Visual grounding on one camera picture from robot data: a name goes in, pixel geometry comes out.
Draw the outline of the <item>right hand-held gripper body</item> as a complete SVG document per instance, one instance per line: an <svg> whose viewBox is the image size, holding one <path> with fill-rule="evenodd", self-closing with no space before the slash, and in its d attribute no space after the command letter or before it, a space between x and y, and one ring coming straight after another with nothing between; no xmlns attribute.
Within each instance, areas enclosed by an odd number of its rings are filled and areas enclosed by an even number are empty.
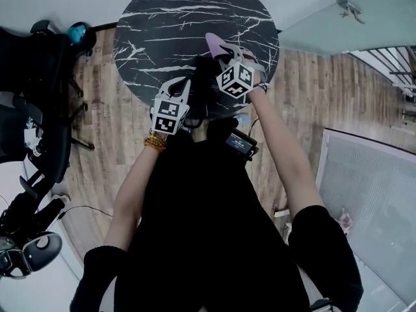
<svg viewBox="0 0 416 312"><path fill-rule="evenodd" d="M244 65L244 59L217 61L220 73L216 76L216 82L221 92L233 99L239 99L253 90L254 70Z"/></svg>

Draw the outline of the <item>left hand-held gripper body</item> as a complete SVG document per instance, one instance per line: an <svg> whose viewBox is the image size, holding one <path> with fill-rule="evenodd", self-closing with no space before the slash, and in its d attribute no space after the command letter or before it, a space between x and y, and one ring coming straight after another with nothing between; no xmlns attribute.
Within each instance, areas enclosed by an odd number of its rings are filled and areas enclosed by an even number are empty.
<svg viewBox="0 0 416 312"><path fill-rule="evenodd" d="M156 97L154 106L151 108L151 130L166 135L176 134L183 125L189 109L190 107L184 99Z"/></svg>

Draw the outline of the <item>person's right hand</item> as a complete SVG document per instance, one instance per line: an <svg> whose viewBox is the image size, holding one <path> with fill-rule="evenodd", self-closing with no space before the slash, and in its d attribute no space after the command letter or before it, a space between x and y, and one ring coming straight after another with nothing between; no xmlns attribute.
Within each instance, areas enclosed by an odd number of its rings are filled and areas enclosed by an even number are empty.
<svg viewBox="0 0 416 312"><path fill-rule="evenodd" d="M244 51L244 65L254 70L253 75L253 87L260 87L264 91L267 91L267 75L265 68L258 63L251 51Z"/></svg>

